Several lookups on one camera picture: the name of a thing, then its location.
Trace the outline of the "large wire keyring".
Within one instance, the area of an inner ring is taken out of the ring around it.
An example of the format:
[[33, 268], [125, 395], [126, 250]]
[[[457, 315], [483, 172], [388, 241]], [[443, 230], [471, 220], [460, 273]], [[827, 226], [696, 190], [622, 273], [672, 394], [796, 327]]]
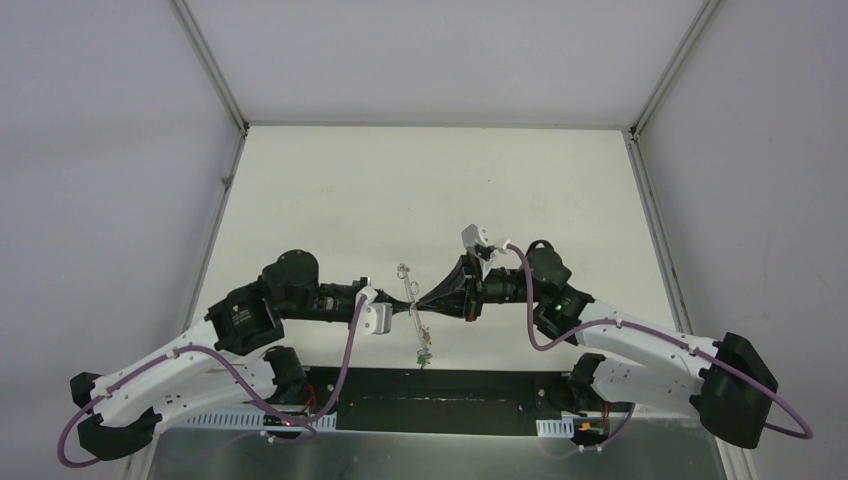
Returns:
[[415, 333], [419, 342], [419, 348], [424, 346], [430, 348], [432, 340], [429, 333], [429, 329], [423, 325], [420, 313], [417, 309], [417, 295], [419, 292], [419, 286], [416, 281], [411, 279], [410, 273], [411, 269], [406, 264], [400, 263], [397, 266], [397, 276], [400, 280], [403, 281], [407, 301], [411, 303], [408, 315], [413, 321]]

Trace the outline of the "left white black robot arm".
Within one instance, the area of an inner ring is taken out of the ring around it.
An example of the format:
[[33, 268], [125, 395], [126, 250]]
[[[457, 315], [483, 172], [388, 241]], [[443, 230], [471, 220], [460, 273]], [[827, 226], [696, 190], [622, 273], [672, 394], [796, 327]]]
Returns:
[[201, 413], [248, 403], [305, 399], [310, 381], [293, 347], [281, 345], [287, 320], [339, 322], [351, 333], [381, 335], [410, 304], [372, 287], [369, 278], [322, 283], [316, 257], [290, 250], [258, 278], [210, 306], [204, 318], [129, 367], [82, 372], [70, 381], [79, 411], [75, 431], [96, 461], [129, 456], [155, 435]]

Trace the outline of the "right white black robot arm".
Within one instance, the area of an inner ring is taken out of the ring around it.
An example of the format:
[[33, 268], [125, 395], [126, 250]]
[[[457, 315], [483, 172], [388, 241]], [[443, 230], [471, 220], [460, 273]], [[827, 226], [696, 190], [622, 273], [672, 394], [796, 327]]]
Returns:
[[546, 240], [532, 242], [514, 269], [491, 267], [497, 252], [468, 247], [418, 309], [473, 322], [485, 305], [521, 303], [532, 315], [528, 337], [536, 350], [586, 348], [568, 375], [576, 409], [642, 404], [695, 418], [731, 445], [759, 445], [778, 382], [747, 338], [687, 335], [624, 314], [572, 287], [570, 270]]

